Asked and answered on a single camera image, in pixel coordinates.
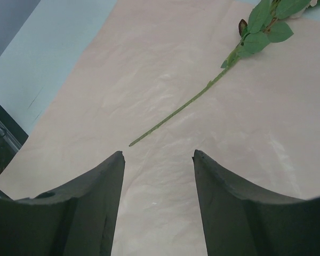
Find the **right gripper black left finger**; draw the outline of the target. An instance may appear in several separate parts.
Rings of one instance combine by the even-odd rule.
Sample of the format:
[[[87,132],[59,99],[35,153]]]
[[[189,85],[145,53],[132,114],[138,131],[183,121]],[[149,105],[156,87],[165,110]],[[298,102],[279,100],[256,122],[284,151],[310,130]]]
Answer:
[[[111,255],[124,169],[117,151],[35,198],[0,198],[0,255]]]

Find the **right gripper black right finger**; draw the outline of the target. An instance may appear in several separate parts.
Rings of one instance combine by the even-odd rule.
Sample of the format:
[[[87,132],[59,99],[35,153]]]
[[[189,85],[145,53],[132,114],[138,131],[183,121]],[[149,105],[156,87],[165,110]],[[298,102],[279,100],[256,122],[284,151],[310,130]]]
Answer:
[[[270,191],[200,150],[193,163],[208,255],[320,255],[320,197]]]

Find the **pink wrapping paper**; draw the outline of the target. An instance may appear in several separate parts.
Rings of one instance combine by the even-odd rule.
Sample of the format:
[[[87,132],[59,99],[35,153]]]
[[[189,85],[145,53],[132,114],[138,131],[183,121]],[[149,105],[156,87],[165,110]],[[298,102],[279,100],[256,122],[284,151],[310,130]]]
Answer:
[[[240,60],[240,1],[118,1],[0,176],[35,197],[116,151],[125,173],[113,255],[206,255],[192,156],[269,190],[320,196],[320,7]]]

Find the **pink artificial flower bouquet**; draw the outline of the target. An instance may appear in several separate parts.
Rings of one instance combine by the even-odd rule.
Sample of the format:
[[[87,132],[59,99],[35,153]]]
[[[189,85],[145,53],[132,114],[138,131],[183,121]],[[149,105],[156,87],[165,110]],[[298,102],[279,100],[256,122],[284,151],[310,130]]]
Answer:
[[[214,79],[210,80],[199,93],[143,135],[133,140],[129,146],[132,147],[140,142],[201,97],[240,59],[249,58],[261,52],[269,44],[284,42],[293,36],[294,32],[286,23],[287,19],[299,18],[306,10],[319,7],[320,1],[259,1],[252,9],[248,19],[241,19],[238,23],[239,42],[222,63],[220,67],[222,71]]]

